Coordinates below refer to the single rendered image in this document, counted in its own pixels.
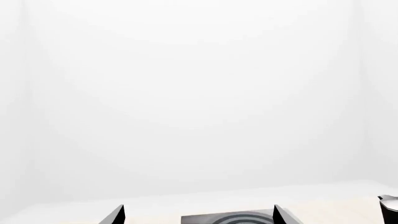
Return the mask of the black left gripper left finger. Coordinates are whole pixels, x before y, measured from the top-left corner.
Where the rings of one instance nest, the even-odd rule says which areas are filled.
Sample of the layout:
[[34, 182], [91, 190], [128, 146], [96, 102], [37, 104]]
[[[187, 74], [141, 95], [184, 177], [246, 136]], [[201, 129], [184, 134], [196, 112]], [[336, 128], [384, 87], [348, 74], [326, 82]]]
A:
[[125, 222], [125, 210], [124, 205], [120, 205], [113, 210], [106, 218], [104, 218], [98, 224], [124, 224]]

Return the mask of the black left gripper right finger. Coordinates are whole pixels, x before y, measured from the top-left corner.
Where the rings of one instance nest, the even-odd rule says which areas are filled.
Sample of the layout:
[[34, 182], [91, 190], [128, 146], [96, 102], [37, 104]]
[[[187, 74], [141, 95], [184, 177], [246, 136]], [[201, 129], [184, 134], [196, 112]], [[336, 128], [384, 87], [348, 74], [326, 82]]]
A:
[[304, 224], [292, 212], [279, 205], [274, 205], [273, 221], [274, 224]]

